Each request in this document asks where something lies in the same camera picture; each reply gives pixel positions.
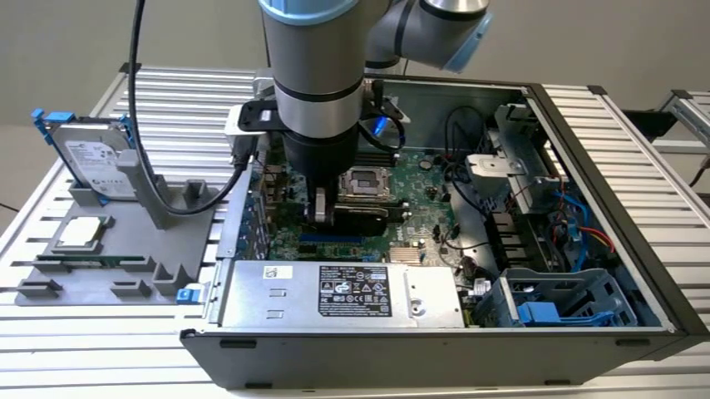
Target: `hard drive label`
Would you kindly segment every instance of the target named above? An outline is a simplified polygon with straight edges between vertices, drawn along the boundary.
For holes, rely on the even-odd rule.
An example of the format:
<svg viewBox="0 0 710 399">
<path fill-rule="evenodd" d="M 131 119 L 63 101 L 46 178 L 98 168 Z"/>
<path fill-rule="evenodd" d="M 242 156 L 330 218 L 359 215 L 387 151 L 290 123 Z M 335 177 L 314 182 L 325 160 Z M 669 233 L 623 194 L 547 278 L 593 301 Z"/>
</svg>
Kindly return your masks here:
<svg viewBox="0 0 710 399">
<path fill-rule="evenodd" d="M 321 266 L 319 313 L 327 318 L 390 318 L 387 267 Z"/>
<path fill-rule="evenodd" d="M 96 141 L 67 140 L 64 145 L 94 190 L 110 198 L 134 194 L 128 177 L 116 168 L 114 148 Z"/>
</svg>

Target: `white wall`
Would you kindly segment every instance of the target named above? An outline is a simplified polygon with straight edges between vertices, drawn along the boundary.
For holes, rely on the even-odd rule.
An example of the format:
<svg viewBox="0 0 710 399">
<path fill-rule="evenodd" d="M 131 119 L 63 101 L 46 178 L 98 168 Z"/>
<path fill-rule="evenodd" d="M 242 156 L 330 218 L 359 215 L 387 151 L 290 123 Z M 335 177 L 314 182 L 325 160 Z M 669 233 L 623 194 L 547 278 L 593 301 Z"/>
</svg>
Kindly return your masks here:
<svg viewBox="0 0 710 399">
<path fill-rule="evenodd" d="M 710 90 L 710 1 L 490 0 L 489 35 L 463 76 L 602 85 L 650 108 L 669 89 Z M 410 73 L 445 75 L 426 66 Z"/>
<path fill-rule="evenodd" d="M 0 125 L 42 106 L 88 112 L 128 60 L 131 0 L 0 0 Z M 256 0 L 150 0 L 140 61 L 267 63 Z"/>
<path fill-rule="evenodd" d="M 0 171 L 15 166 L 11 154 L 47 156 L 23 144 L 36 136 L 6 140 L 24 130 L 3 125 L 28 125 L 38 106 L 91 110 L 128 58 L 134 6 L 131 0 L 0 0 Z M 491 0 L 491 10 L 495 21 L 465 78 L 597 84 L 638 108 L 656 106 L 672 88 L 710 89 L 709 0 Z M 150 0 L 140 61 L 264 66 L 256 0 Z M 417 64 L 410 74 L 450 76 Z M 684 175 L 697 158 L 674 157 Z M 23 181 L 32 187 L 40 177 Z M 710 176 L 701 188 L 710 191 Z"/>
</svg>

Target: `blue clip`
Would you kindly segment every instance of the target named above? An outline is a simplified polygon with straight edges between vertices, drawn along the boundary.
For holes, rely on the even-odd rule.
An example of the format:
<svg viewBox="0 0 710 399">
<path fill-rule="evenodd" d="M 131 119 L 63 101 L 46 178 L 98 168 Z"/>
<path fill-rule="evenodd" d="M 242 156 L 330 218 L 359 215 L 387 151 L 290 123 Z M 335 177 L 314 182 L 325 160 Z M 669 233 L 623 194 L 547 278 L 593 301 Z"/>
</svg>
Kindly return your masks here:
<svg viewBox="0 0 710 399">
<path fill-rule="evenodd" d="M 123 127 L 126 127 L 126 132 L 128 134 L 128 145 L 131 148 L 135 148 L 134 144 L 134 126 L 131 125 L 131 118 L 128 118 L 128 114 L 123 114 L 119 118 L 119 122 L 123 123 Z"/>
<path fill-rule="evenodd" d="M 551 302 L 526 302 L 518 306 L 521 323 L 526 326 L 547 327 L 605 327 L 614 325 L 614 312 L 599 312 L 583 317 L 561 318 Z"/>
<path fill-rule="evenodd" d="M 577 243 L 582 241 L 582 231 L 579 230 L 579 227 L 577 225 L 575 218 L 569 218 L 567 220 L 567 231 L 573 241 L 575 241 Z"/>
<path fill-rule="evenodd" d="M 52 111 L 44 117 L 44 120 L 50 123 L 70 123 L 75 118 L 76 116 L 74 112 Z"/>
<path fill-rule="evenodd" d="M 32 123 L 35 124 L 36 129 L 43 134 L 44 141 L 47 144 L 54 145 L 55 141 L 52 140 L 52 135 L 47 131 L 47 126 L 44 125 L 44 109 L 36 108 L 30 115 L 32 116 Z"/>
<path fill-rule="evenodd" d="M 179 305 L 196 305 L 200 303 L 200 290 L 180 288 L 175 295 L 175 303 Z"/>
</svg>

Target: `blue cable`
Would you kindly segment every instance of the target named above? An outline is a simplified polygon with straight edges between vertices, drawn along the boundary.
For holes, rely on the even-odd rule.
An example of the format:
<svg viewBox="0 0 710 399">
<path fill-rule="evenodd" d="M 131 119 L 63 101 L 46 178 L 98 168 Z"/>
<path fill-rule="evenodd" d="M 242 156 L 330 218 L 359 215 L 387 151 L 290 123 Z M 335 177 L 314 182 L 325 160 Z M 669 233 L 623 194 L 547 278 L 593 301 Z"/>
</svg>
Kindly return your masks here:
<svg viewBox="0 0 710 399">
<path fill-rule="evenodd" d="M 575 207 L 578 207 L 582 210 L 582 216 L 585 219 L 585 225 L 583 227 L 589 226 L 589 208 L 587 206 L 579 202 L 577 199 L 574 199 L 570 195 L 566 195 L 561 193 L 559 191 L 555 191 L 553 195 L 558 198 L 562 198 L 565 201 L 571 203 Z M 575 266 L 571 269 L 573 273 L 577 273 L 582 270 L 582 266 L 585 264 L 585 260 L 587 258 L 587 235 L 582 231 L 582 252 L 579 253 L 579 258 L 577 258 Z"/>
</svg>

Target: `robotic arm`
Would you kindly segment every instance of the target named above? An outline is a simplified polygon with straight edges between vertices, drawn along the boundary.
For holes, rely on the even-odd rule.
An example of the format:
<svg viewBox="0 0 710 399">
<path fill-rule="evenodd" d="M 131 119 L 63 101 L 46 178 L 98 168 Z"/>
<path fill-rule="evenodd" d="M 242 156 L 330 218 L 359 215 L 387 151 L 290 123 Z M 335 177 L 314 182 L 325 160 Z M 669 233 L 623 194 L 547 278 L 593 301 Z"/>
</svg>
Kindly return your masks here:
<svg viewBox="0 0 710 399">
<path fill-rule="evenodd" d="M 334 202 L 333 184 L 358 152 L 365 67 L 401 57 L 461 72 L 486 33 L 489 0 L 259 0 L 286 156 L 309 181 L 310 203 Z M 314 221 L 330 223 L 323 209 Z"/>
</svg>

